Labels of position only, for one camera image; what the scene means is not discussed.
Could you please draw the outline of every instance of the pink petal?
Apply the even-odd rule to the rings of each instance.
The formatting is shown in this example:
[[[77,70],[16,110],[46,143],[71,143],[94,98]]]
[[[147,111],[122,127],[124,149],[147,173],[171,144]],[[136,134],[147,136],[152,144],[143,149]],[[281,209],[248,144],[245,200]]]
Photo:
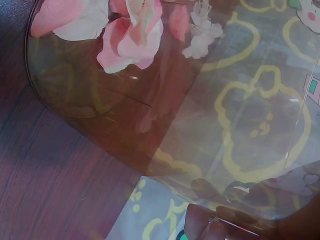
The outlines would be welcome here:
[[[140,68],[141,70],[146,69],[147,67],[149,67],[154,61],[154,57],[149,58],[149,59],[143,59],[141,61],[136,61],[134,63],[134,65],[136,65],[138,68]]]
[[[169,29],[173,36],[184,42],[186,34],[190,31],[190,16],[185,5],[175,5],[169,17]]]
[[[135,27],[139,23],[138,14],[143,7],[144,0],[125,0],[125,3],[130,15],[131,23]]]
[[[113,13],[128,15],[126,0],[109,0],[110,8]]]
[[[133,59],[119,56],[117,50],[129,25],[130,20],[121,17],[109,23],[104,30],[103,49],[96,59],[107,74],[119,72],[135,62]]]
[[[84,0],[84,9],[75,20],[54,29],[59,38],[67,41],[96,39],[100,36],[109,18],[109,5],[106,0]]]
[[[83,11],[83,0],[44,0],[31,25],[31,35],[35,38],[62,27]]]
[[[146,44],[147,34],[152,31],[162,16],[162,5],[160,0],[146,0],[138,13],[136,24],[133,23],[133,29],[130,31],[132,40],[137,44]]]
[[[146,46],[137,45],[128,34],[132,30],[132,25],[125,34],[124,38],[118,45],[118,53],[120,56],[138,60],[151,59],[159,50],[161,36],[164,31],[164,25],[161,19],[158,21],[153,30],[146,37]]]

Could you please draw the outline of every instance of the hand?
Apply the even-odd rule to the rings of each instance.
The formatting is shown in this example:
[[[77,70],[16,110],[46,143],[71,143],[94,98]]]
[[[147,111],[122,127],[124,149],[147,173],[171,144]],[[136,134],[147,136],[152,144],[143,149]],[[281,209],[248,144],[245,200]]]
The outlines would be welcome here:
[[[259,236],[241,230],[216,218],[228,220],[238,226],[263,226]],[[185,216],[184,232],[188,240],[318,240],[320,239],[320,193],[307,206],[279,220],[265,220],[219,206],[216,212],[203,206],[189,204]]]

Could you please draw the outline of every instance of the cartoon bear print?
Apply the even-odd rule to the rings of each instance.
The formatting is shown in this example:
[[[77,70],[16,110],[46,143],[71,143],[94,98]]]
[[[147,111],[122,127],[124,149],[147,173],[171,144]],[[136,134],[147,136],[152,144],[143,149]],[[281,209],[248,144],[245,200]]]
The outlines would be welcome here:
[[[320,0],[288,0],[296,9],[301,22],[316,34],[320,34]]]
[[[308,185],[314,184],[318,180],[318,175],[308,174],[305,169],[300,166],[279,177],[264,180],[263,183],[271,188],[308,197],[313,194],[310,188],[308,188]]]

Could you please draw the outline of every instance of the glass surface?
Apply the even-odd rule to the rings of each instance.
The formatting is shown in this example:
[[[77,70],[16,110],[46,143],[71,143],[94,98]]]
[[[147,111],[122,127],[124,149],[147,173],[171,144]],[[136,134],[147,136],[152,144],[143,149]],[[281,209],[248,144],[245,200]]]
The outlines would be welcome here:
[[[106,74],[96,60],[101,37],[28,36],[30,81],[89,139],[189,202],[284,218],[317,192],[308,185],[318,179],[305,176],[320,171],[304,166],[320,154],[320,40],[301,14],[320,8],[312,1],[302,10],[286,0],[209,2],[210,20],[222,25],[223,35],[206,57],[184,57],[191,36],[173,37],[168,23],[175,3],[163,2],[164,33],[147,69],[130,65]],[[194,4],[180,3],[188,11]],[[259,196],[246,198],[255,186]],[[284,206],[287,198],[300,202]]]

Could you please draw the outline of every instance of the wooden table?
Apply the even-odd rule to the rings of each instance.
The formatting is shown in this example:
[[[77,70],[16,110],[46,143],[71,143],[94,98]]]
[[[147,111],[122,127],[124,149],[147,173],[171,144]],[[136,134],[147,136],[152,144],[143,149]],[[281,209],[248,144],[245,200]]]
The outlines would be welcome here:
[[[104,239],[140,174],[37,99],[24,58],[34,2],[0,3],[0,236]]]

